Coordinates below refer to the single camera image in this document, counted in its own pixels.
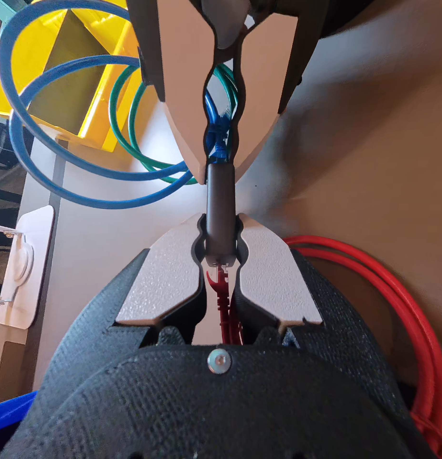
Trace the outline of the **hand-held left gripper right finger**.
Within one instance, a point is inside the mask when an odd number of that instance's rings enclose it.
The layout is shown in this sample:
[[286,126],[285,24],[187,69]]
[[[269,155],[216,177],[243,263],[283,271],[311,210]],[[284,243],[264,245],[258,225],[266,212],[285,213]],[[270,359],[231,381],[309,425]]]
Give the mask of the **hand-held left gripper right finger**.
[[270,327],[322,325],[323,318],[287,243],[245,213],[237,216],[234,304],[243,345]]

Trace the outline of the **white monitor stand base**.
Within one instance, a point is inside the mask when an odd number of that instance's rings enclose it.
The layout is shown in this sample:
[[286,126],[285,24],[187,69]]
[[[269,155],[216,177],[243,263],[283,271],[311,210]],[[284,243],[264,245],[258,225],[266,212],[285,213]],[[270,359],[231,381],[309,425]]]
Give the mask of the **white monitor stand base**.
[[0,225],[12,239],[0,293],[0,324],[26,330],[39,303],[52,238],[55,210],[51,205],[22,215],[16,228]]

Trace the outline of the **black ethernet coupler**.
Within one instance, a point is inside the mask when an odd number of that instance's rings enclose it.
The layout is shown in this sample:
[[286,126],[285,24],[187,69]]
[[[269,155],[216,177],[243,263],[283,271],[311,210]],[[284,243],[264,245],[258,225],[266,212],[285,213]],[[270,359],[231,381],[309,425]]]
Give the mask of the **black ethernet coupler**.
[[232,267],[236,260],[235,168],[230,163],[207,167],[205,257],[209,266]]

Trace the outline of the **blue plastic bin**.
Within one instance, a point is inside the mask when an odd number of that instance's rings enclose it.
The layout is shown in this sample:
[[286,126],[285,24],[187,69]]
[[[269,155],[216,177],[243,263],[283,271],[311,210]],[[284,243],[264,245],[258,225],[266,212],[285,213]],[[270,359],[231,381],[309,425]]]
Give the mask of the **blue plastic bin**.
[[0,403],[0,429],[21,422],[27,415],[38,391]]

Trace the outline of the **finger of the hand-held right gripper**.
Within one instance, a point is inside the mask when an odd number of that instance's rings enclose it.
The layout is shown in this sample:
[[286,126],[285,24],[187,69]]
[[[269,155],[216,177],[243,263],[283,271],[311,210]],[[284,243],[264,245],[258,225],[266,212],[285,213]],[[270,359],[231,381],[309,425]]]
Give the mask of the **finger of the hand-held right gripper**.
[[215,32],[201,1],[128,0],[142,76],[151,83],[195,180],[205,183],[205,91],[214,68]]
[[250,1],[254,26],[240,38],[234,76],[235,180],[252,165],[285,110],[321,37],[329,1]]

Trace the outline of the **yellow plastic bin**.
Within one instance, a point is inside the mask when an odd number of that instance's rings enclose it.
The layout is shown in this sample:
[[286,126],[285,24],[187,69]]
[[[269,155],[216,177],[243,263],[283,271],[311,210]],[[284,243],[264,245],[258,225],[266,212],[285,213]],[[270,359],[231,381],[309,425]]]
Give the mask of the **yellow plastic bin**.
[[[132,24],[95,9],[55,9],[36,13],[34,1],[13,17],[0,44],[10,56],[7,72],[17,94],[50,69],[97,55],[138,57]],[[30,102],[35,123],[59,131],[66,140],[113,152],[117,140],[109,122],[109,98],[124,64],[82,67],[48,83]]]

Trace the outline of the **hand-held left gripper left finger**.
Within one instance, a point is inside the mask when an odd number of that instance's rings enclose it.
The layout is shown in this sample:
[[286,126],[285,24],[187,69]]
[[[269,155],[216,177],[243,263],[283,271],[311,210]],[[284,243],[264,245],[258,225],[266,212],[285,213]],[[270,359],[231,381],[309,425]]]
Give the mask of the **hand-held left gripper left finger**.
[[205,275],[206,215],[197,213],[161,236],[149,248],[115,322],[161,330],[177,328],[191,344],[207,311]]

